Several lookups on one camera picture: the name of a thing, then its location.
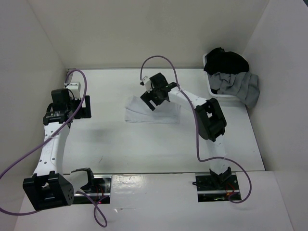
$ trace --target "white container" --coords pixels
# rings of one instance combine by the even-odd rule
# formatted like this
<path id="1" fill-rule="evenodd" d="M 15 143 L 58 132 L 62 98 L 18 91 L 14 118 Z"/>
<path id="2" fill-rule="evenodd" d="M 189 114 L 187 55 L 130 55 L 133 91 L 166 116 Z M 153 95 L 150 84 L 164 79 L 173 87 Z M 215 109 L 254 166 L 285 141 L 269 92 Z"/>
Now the white container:
<path id="1" fill-rule="evenodd" d="M 202 56 L 202 61 L 203 61 L 203 67 L 205 67 L 205 64 L 206 64 L 206 54 L 204 54 Z M 236 96 L 233 96 L 233 95 L 220 95 L 220 94 L 214 94 L 211 90 L 211 86 L 210 86 L 210 82 L 208 80 L 208 75 L 207 75 L 207 72 L 204 71 L 204 74 L 205 74 L 205 78 L 206 78 L 206 82 L 207 82 L 207 89 L 208 89 L 208 92 L 210 93 L 211 96 L 215 97 L 215 98 L 219 98 L 219 99 L 222 99 L 222 100 L 236 100 L 236 101 L 239 101 L 239 99 L 236 97 Z"/>

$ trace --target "white wall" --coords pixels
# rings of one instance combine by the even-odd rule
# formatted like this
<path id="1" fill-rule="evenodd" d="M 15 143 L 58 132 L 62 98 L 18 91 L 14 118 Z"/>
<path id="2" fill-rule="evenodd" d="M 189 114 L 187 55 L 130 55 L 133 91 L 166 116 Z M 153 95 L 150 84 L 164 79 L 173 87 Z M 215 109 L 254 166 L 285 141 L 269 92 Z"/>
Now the white wall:
<path id="1" fill-rule="evenodd" d="M 140 67 L 154 54 L 202 66 L 243 52 L 268 0 L 29 0 L 66 67 Z M 168 66 L 156 59 L 149 66 Z"/>
<path id="2" fill-rule="evenodd" d="M 250 119 L 296 231 L 308 226 L 307 22 L 302 0 L 270 0 L 244 51 L 260 78 L 261 93 Z"/>
<path id="3" fill-rule="evenodd" d="M 26 0 L 0 3 L 0 171 L 43 140 L 42 118 L 50 92 L 65 77 L 52 44 Z M 0 206 L 18 212 L 23 178 L 37 164 L 38 152 L 0 180 Z M 13 230 L 17 217 L 0 213 L 2 230 Z"/>

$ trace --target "white floor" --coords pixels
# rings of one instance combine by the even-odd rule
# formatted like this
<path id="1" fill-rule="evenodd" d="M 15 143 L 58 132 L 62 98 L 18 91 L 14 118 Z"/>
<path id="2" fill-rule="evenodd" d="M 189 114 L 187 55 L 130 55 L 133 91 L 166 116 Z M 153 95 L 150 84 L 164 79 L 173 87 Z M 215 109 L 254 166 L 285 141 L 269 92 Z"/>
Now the white floor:
<path id="1" fill-rule="evenodd" d="M 191 111 L 182 108 L 180 123 L 136 124 L 124 121 L 128 97 L 141 96 L 139 69 L 85 70 L 87 94 L 91 97 L 91 119 L 74 120 L 64 152 L 64 173 L 90 167 L 94 173 L 204 172 L 209 163 L 196 158 L 195 125 Z M 145 75 L 162 72 L 174 81 L 171 69 L 146 69 Z M 202 69 L 178 69 L 181 86 L 209 98 Z M 83 80 L 79 73 L 73 81 Z M 220 103 L 227 120 L 227 157 L 246 170 L 264 170 L 257 142 L 245 106 L 240 102 Z M 201 139 L 202 158 L 208 157 Z M 231 165 L 232 170 L 239 170 Z"/>

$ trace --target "black cloth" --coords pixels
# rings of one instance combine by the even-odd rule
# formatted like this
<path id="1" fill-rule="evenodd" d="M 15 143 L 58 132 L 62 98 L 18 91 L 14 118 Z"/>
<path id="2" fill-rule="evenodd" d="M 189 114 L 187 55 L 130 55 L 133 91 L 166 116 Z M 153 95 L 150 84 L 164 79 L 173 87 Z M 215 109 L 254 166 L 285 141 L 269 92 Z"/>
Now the black cloth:
<path id="1" fill-rule="evenodd" d="M 210 75 L 217 72 L 236 75 L 240 72 L 248 72 L 249 64 L 239 54 L 231 51 L 225 52 L 224 49 L 218 47 L 207 54 L 204 70 Z"/>

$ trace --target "gray cloth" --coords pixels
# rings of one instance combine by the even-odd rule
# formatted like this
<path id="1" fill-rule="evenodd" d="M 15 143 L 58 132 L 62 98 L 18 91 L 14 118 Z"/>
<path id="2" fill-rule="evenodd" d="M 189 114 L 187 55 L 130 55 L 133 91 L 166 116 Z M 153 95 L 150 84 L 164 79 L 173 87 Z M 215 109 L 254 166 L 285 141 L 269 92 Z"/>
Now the gray cloth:
<path id="1" fill-rule="evenodd" d="M 258 76 L 250 72 L 241 72 L 236 75 L 216 73 L 208 74 L 211 89 L 218 90 L 218 94 L 234 95 L 247 107 L 254 107 L 258 101 L 260 90 Z"/>

